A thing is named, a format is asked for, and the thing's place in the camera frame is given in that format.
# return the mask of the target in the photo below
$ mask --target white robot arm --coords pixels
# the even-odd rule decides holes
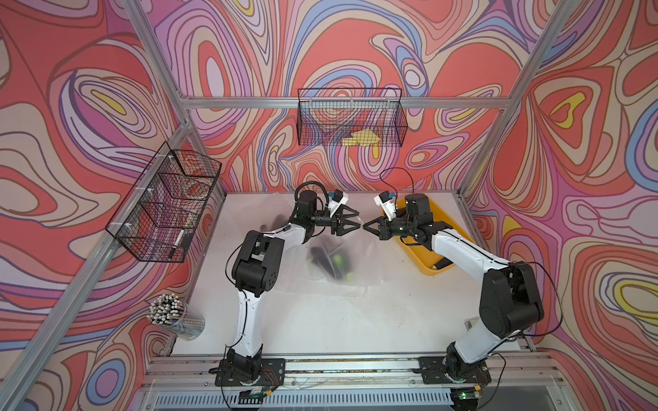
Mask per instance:
[[[445,222],[434,221],[425,194],[405,197],[406,207],[391,217],[393,200],[385,191],[375,197],[386,216],[363,228],[381,240],[394,235],[412,237],[424,246],[462,268],[481,286],[480,321],[464,337],[447,348],[446,376],[464,381],[484,365],[484,359],[506,339],[544,317],[542,300],[533,269],[527,263],[512,263],[489,253],[465,239]],[[379,224],[379,229],[371,227]]]
[[[314,191],[301,190],[308,185],[322,189],[325,200],[322,209],[317,208],[318,195]],[[228,380],[249,385],[258,380],[263,351],[259,309],[266,291],[276,283],[281,256],[286,250],[306,243],[316,226],[330,227],[331,234],[339,236],[360,228],[359,223],[350,220],[359,212],[346,204],[347,194],[340,190],[327,194],[321,183],[308,181],[295,190],[295,209],[285,226],[266,233],[247,233],[232,269],[240,298],[237,343],[230,347],[226,359],[215,369],[216,385]]]

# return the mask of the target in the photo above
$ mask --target white table surface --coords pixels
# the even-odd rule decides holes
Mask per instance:
[[[451,193],[427,195],[466,229]],[[347,205],[368,222],[381,215],[374,196],[350,193]],[[271,226],[274,218],[287,218],[293,203],[292,194],[227,196],[190,301],[204,315],[205,329],[192,341],[178,339],[172,354],[217,355],[234,342],[238,290],[224,276],[226,259],[249,230],[276,228]],[[328,232],[284,253],[277,283],[261,303],[264,354],[444,351],[467,332],[465,320],[478,316],[480,286],[462,269],[453,266],[425,276],[396,241],[379,241],[362,229],[338,241],[354,245],[350,249],[363,256],[356,263],[357,284],[368,286],[317,279],[305,256]],[[368,247],[369,254],[363,252]],[[519,345],[505,343],[499,350],[519,350]]]

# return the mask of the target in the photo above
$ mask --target black wire basket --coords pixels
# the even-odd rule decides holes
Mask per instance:
[[[395,87],[298,89],[297,142],[402,147],[408,125],[401,96]]]
[[[114,221],[129,193],[105,229],[139,261],[184,262],[222,165],[192,150],[163,145],[158,153],[163,151],[165,158],[137,205],[125,221]]]

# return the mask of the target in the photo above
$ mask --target psychedelic wallpaper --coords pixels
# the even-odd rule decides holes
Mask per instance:
[[[583,1],[468,196],[493,252],[556,279],[535,340],[584,409],[658,410],[657,67],[655,1]]]
[[[297,96],[300,87],[385,87],[405,96],[507,96],[552,1],[161,0],[151,25],[184,95]],[[316,179],[384,189],[407,167],[418,188],[455,189],[494,110],[410,109],[402,149],[300,147],[296,110],[191,112],[229,191]],[[387,181],[410,186],[406,174]]]
[[[115,0],[0,2],[0,379],[177,126]],[[23,410],[125,408],[166,339],[138,314],[186,290],[215,209],[185,264],[117,253]]]

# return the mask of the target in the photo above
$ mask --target metal bar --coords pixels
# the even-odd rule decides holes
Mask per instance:
[[[172,148],[181,146],[188,129],[187,122],[176,129],[169,140]],[[155,157],[151,167],[144,172],[144,177],[136,185],[137,188],[148,186],[164,159],[165,156]],[[114,221],[125,221],[140,197],[141,191],[133,190]],[[119,242],[109,233],[103,234],[0,385],[0,411],[14,411],[23,403],[119,246]]]
[[[135,28],[137,37],[144,46],[144,51],[152,64],[153,71],[162,82],[164,91],[166,92],[174,111],[176,111],[176,115],[178,115],[178,119],[181,123],[189,123],[193,126],[190,115],[181,102],[178,85],[174,80],[174,76],[171,74],[169,65],[166,63],[165,55],[160,48],[160,43],[155,37],[155,32],[151,27],[149,18],[141,7],[141,2],[139,0],[124,0],[124,7],[132,26]],[[194,132],[190,133],[190,137],[190,143],[194,150],[207,155],[208,151],[206,150],[206,146],[203,144],[196,128],[194,129]]]
[[[512,87],[512,91],[510,92],[509,105],[494,120],[492,129],[487,135],[480,150],[478,150],[477,155],[471,162],[466,176],[459,186],[458,192],[466,193],[477,180],[479,171],[487,163],[487,161],[489,161],[494,147],[503,137],[503,132],[505,131],[508,123],[512,120],[517,107],[523,99],[523,95],[530,87],[530,83],[534,79],[534,76],[537,74],[537,71],[539,71],[541,68],[544,59],[551,51],[551,47],[553,47],[557,36],[560,34],[560,31],[567,22],[571,12],[579,3],[580,0],[559,0],[555,6],[553,13],[546,23],[546,27],[542,31],[542,34],[539,36],[539,40],[537,40],[537,43],[528,56],[528,61],[526,61],[526,64],[523,66],[523,68],[521,68],[519,77],[517,78],[514,87]]]
[[[464,218],[464,221],[466,222],[467,231],[470,233],[471,237],[473,237],[475,243],[479,247],[482,247],[483,249],[486,250],[487,243],[484,241],[484,237],[482,237],[482,233],[480,233],[480,230],[478,230],[478,225],[475,223],[473,214],[470,212],[468,206],[466,205],[464,196],[459,193],[454,193],[453,197],[455,198],[455,202],[457,203],[457,208],[459,208],[459,212],[461,213],[461,216]]]
[[[314,101],[386,101],[385,97],[313,97]],[[185,109],[296,109],[297,97],[182,97]],[[402,97],[405,109],[505,109],[507,97]]]

